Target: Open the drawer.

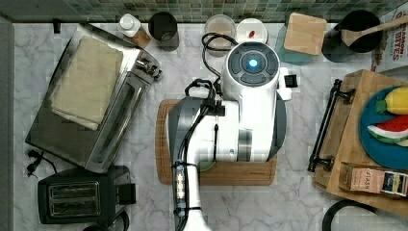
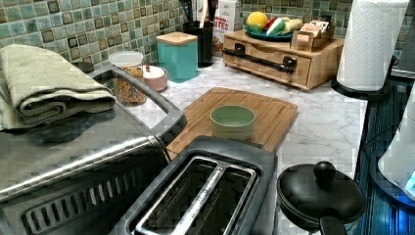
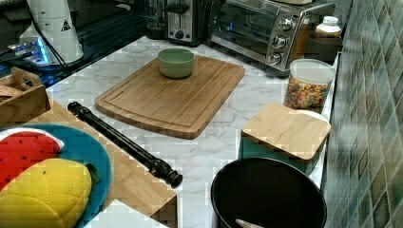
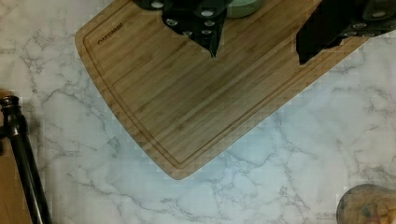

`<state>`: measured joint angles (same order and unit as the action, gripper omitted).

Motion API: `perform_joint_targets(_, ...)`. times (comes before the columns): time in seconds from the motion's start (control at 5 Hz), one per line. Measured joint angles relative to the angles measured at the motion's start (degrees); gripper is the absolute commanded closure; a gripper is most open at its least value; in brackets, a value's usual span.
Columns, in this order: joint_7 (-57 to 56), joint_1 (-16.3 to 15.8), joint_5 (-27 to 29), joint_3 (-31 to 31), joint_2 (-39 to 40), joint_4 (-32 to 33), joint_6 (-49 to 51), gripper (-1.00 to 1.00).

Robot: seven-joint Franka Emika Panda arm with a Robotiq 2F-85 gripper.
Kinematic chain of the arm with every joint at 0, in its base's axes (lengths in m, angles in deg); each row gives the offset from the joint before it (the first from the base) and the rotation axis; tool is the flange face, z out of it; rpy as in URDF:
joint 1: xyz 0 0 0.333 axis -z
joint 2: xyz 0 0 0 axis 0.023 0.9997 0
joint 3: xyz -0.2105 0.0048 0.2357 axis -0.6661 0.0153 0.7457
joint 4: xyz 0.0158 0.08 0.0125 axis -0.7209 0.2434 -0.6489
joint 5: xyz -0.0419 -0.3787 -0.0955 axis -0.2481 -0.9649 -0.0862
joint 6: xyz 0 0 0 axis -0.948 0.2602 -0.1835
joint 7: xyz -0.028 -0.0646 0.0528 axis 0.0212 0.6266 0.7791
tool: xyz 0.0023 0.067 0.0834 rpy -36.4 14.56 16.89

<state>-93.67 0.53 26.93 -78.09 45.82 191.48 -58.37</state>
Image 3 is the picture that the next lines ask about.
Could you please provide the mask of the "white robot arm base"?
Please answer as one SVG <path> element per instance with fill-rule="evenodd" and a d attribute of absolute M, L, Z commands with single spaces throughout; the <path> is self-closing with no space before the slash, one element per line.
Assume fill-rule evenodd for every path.
<path fill-rule="evenodd" d="M 68 0 L 27 0 L 31 25 L 20 36 L 32 42 L 35 54 L 27 60 L 37 67 L 72 65 L 83 58 Z"/>

